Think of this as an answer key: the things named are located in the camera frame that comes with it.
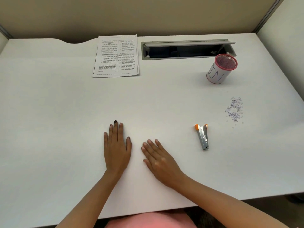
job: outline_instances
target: dark floor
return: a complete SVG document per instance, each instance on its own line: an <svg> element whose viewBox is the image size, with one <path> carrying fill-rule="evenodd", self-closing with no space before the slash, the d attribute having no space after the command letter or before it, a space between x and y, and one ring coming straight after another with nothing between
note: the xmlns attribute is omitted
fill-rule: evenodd
<svg viewBox="0 0 304 228"><path fill-rule="evenodd" d="M291 203L285 196L275 196L260 199L250 199L244 202L278 219L290 228L304 228L304 204ZM198 228L224 228L210 214L199 207L185 208ZM104 228L108 219L98 219L94 228Z"/></svg>

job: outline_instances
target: silver stapler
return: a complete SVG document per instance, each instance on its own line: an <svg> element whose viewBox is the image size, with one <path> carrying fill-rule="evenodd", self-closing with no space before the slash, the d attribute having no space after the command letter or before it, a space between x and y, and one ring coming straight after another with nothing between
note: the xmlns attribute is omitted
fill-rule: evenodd
<svg viewBox="0 0 304 228"><path fill-rule="evenodd" d="M204 126L200 126L196 124L194 127L197 131L197 134L199 135L202 148L209 149L208 135L207 135L208 124L205 124Z"/></svg>

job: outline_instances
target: pen holder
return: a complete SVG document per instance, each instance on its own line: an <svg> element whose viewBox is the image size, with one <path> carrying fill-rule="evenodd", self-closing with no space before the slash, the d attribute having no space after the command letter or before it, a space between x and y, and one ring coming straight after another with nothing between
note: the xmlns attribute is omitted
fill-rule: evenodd
<svg viewBox="0 0 304 228"><path fill-rule="evenodd" d="M219 54L215 57L214 63L207 73L207 79L214 83L222 83L226 77L237 68L237 60L228 54Z"/></svg>

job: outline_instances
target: hand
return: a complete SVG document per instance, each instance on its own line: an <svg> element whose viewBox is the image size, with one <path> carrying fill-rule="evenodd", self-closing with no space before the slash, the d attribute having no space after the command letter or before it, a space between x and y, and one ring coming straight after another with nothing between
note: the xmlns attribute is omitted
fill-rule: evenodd
<svg viewBox="0 0 304 228"><path fill-rule="evenodd" d="M157 139L155 143L157 146L151 140L148 140L148 144L143 143L141 150L147 157L147 159L144 159L144 163L157 180L170 188L176 189L180 184L183 184L186 175Z"/></svg>
<svg viewBox="0 0 304 228"><path fill-rule="evenodd" d="M131 157L132 143L130 137L127 137L126 144L123 140L123 124L119 124L115 120L114 126L111 124L109 128L109 137L107 132L104 133L104 145L105 145L105 164L107 166L107 173L117 177L118 179L127 168Z"/></svg>

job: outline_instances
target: forearm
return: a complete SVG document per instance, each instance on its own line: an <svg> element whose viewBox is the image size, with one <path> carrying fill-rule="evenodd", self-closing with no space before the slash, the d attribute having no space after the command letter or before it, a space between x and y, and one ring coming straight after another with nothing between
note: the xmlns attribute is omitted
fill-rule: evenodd
<svg viewBox="0 0 304 228"><path fill-rule="evenodd" d="M92 228L118 180L106 171L57 228Z"/></svg>
<svg viewBox="0 0 304 228"><path fill-rule="evenodd" d="M287 227L264 212L187 176L183 184L177 186L175 190L210 213L227 228Z"/></svg>

